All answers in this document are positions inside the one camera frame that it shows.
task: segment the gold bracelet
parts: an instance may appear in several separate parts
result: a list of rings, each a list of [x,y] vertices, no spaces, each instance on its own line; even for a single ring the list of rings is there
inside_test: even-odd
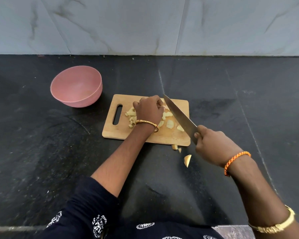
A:
[[[250,225],[248,223],[248,225],[256,230],[256,231],[259,231],[261,233],[269,233],[269,234],[274,234],[274,233],[277,233],[277,232],[280,232],[280,231],[283,231],[284,229],[286,229],[288,226],[291,225],[291,223],[295,220],[295,212],[288,206],[286,206],[287,209],[290,211],[290,216],[288,217],[288,219],[286,221],[284,221],[283,223],[281,224],[276,224],[272,227],[254,227],[252,225]]]
[[[137,121],[135,122],[135,124],[140,123],[140,122],[145,122],[145,123],[151,124],[151,125],[153,125],[154,127],[156,127],[157,130],[154,131],[153,133],[156,133],[156,132],[159,131],[159,127],[158,127],[158,125],[156,125],[155,123],[152,123],[152,122],[149,122],[149,121],[144,121],[144,120],[137,120]]]

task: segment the hand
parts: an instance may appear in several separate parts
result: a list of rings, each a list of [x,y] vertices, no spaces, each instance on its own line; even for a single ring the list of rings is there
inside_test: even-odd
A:
[[[140,102],[133,102],[137,120],[149,121],[156,125],[159,124],[163,116],[164,107],[162,105],[163,101],[159,96],[142,98]]]
[[[196,152],[207,162],[223,168],[233,156],[243,152],[223,132],[215,132],[203,125],[199,125],[197,129],[198,132],[195,133],[197,138]]]

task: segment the knife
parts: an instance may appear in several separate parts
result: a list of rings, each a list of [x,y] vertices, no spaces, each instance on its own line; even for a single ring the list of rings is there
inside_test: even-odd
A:
[[[197,144],[197,139],[194,136],[194,133],[197,132],[197,126],[166,95],[164,95],[164,100],[180,126],[185,130],[191,140]]]

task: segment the pink bowl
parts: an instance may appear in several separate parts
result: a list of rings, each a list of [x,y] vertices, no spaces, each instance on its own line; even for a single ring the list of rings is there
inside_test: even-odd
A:
[[[90,66],[74,66],[59,73],[52,80],[51,94],[72,107],[86,107],[98,100],[102,93],[100,72]]]

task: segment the navy patterned clothing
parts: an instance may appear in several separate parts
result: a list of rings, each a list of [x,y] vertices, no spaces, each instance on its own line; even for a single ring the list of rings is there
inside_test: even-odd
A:
[[[80,183],[64,209],[38,235],[38,239],[100,238],[105,226],[115,225],[119,200],[89,177]],[[212,228],[194,228],[175,222],[152,222],[117,227],[105,239],[223,239]]]

